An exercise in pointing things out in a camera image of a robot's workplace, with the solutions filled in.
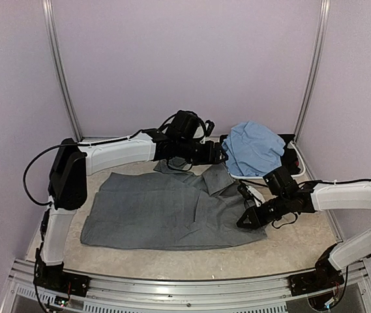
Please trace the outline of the grey long sleeve shirt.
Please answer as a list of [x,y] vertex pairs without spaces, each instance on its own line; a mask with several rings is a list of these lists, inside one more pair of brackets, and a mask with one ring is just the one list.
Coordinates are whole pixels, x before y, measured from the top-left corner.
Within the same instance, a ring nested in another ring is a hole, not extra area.
[[202,174],[112,173],[100,186],[83,225],[84,245],[123,250],[208,250],[266,239],[263,228],[236,223],[245,211],[238,184],[223,164]]

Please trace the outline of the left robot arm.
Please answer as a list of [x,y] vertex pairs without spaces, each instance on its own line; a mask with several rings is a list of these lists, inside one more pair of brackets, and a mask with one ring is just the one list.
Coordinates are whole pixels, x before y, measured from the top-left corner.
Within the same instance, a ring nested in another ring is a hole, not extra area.
[[57,152],[49,174],[48,200],[40,226],[41,244],[36,252],[35,278],[42,278],[54,290],[67,283],[64,248],[69,227],[87,199],[87,176],[108,168],[182,158],[192,166],[225,162],[228,157],[219,142],[209,139],[215,124],[203,121],[192,111],[179,110],[158,128],[140,129],[130,136],[75,142],[67,138]]

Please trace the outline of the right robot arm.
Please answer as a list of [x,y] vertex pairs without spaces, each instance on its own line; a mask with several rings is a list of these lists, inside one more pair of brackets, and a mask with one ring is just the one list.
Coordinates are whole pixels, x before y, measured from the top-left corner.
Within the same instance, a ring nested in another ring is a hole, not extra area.
[[[317,213],[337,209],[371,210],[371,178],[351,181],[311,180],[298,183],[281,166],[263,176],[273,198],[262,203],[246,185],[238,190],[254,201],[237,221],[237,227],[256,230],[286,214]],[[371,256],[371,229],[328,248],[315,264],[310,284],[322,290],[350,264]]]

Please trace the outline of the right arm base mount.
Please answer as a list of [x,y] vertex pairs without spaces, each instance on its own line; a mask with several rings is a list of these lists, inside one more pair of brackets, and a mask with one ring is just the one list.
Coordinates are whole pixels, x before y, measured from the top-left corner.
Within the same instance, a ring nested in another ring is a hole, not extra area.
[[340,271],[329,274],[327,271],[314,270],[288,277],[289,288],[293,297],[314,293],[342,285],[344,277]]

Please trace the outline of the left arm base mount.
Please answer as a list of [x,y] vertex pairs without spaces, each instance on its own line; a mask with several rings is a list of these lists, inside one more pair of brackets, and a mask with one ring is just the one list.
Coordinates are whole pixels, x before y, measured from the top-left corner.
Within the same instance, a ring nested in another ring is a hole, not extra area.
[[41,288],[70,296],[86,297],[91,278],[75,273],[36,274],[33,283]]

